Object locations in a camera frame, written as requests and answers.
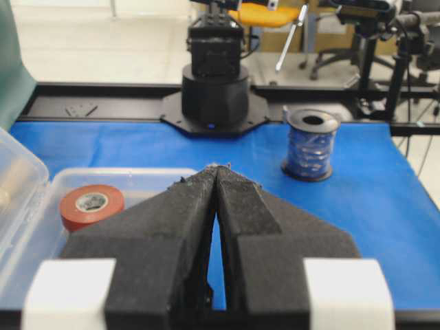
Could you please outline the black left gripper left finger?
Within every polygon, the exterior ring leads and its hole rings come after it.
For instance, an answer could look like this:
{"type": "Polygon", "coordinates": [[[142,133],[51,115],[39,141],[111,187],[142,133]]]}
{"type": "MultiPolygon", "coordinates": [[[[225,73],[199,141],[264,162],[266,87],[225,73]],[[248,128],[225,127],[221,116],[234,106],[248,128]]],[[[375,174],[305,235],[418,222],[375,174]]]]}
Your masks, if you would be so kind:
{"type": "Polygon", "coordinates": [[[41,264],[23,329],[170,329],[213,220],[213,166],[73,234],[41,264]]]}

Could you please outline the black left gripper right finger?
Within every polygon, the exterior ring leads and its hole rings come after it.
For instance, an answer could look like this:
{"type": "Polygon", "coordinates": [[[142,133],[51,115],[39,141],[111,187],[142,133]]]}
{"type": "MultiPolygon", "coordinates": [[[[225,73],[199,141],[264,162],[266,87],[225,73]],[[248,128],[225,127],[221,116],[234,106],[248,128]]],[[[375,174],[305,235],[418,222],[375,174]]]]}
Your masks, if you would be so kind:
{"type": "Polygon", "coordinates": [[[351,235],[220,166],[227,329],[394,329],[380,264],[351,235]]]}

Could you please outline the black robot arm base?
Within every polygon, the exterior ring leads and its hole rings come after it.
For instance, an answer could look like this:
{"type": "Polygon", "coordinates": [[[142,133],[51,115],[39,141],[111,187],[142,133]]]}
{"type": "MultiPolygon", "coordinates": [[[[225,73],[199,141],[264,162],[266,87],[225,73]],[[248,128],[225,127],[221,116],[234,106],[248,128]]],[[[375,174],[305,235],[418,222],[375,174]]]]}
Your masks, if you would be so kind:
{"type": "Polygon", "coordinates": [[[241,1],[206,1],[189,27],[191,62],[181,90],[162,101],[160,119],[194,135],[238,135],[270,120],[266,99],[252,93],[244,58],[243,26],[229,15],[241,1]]]}

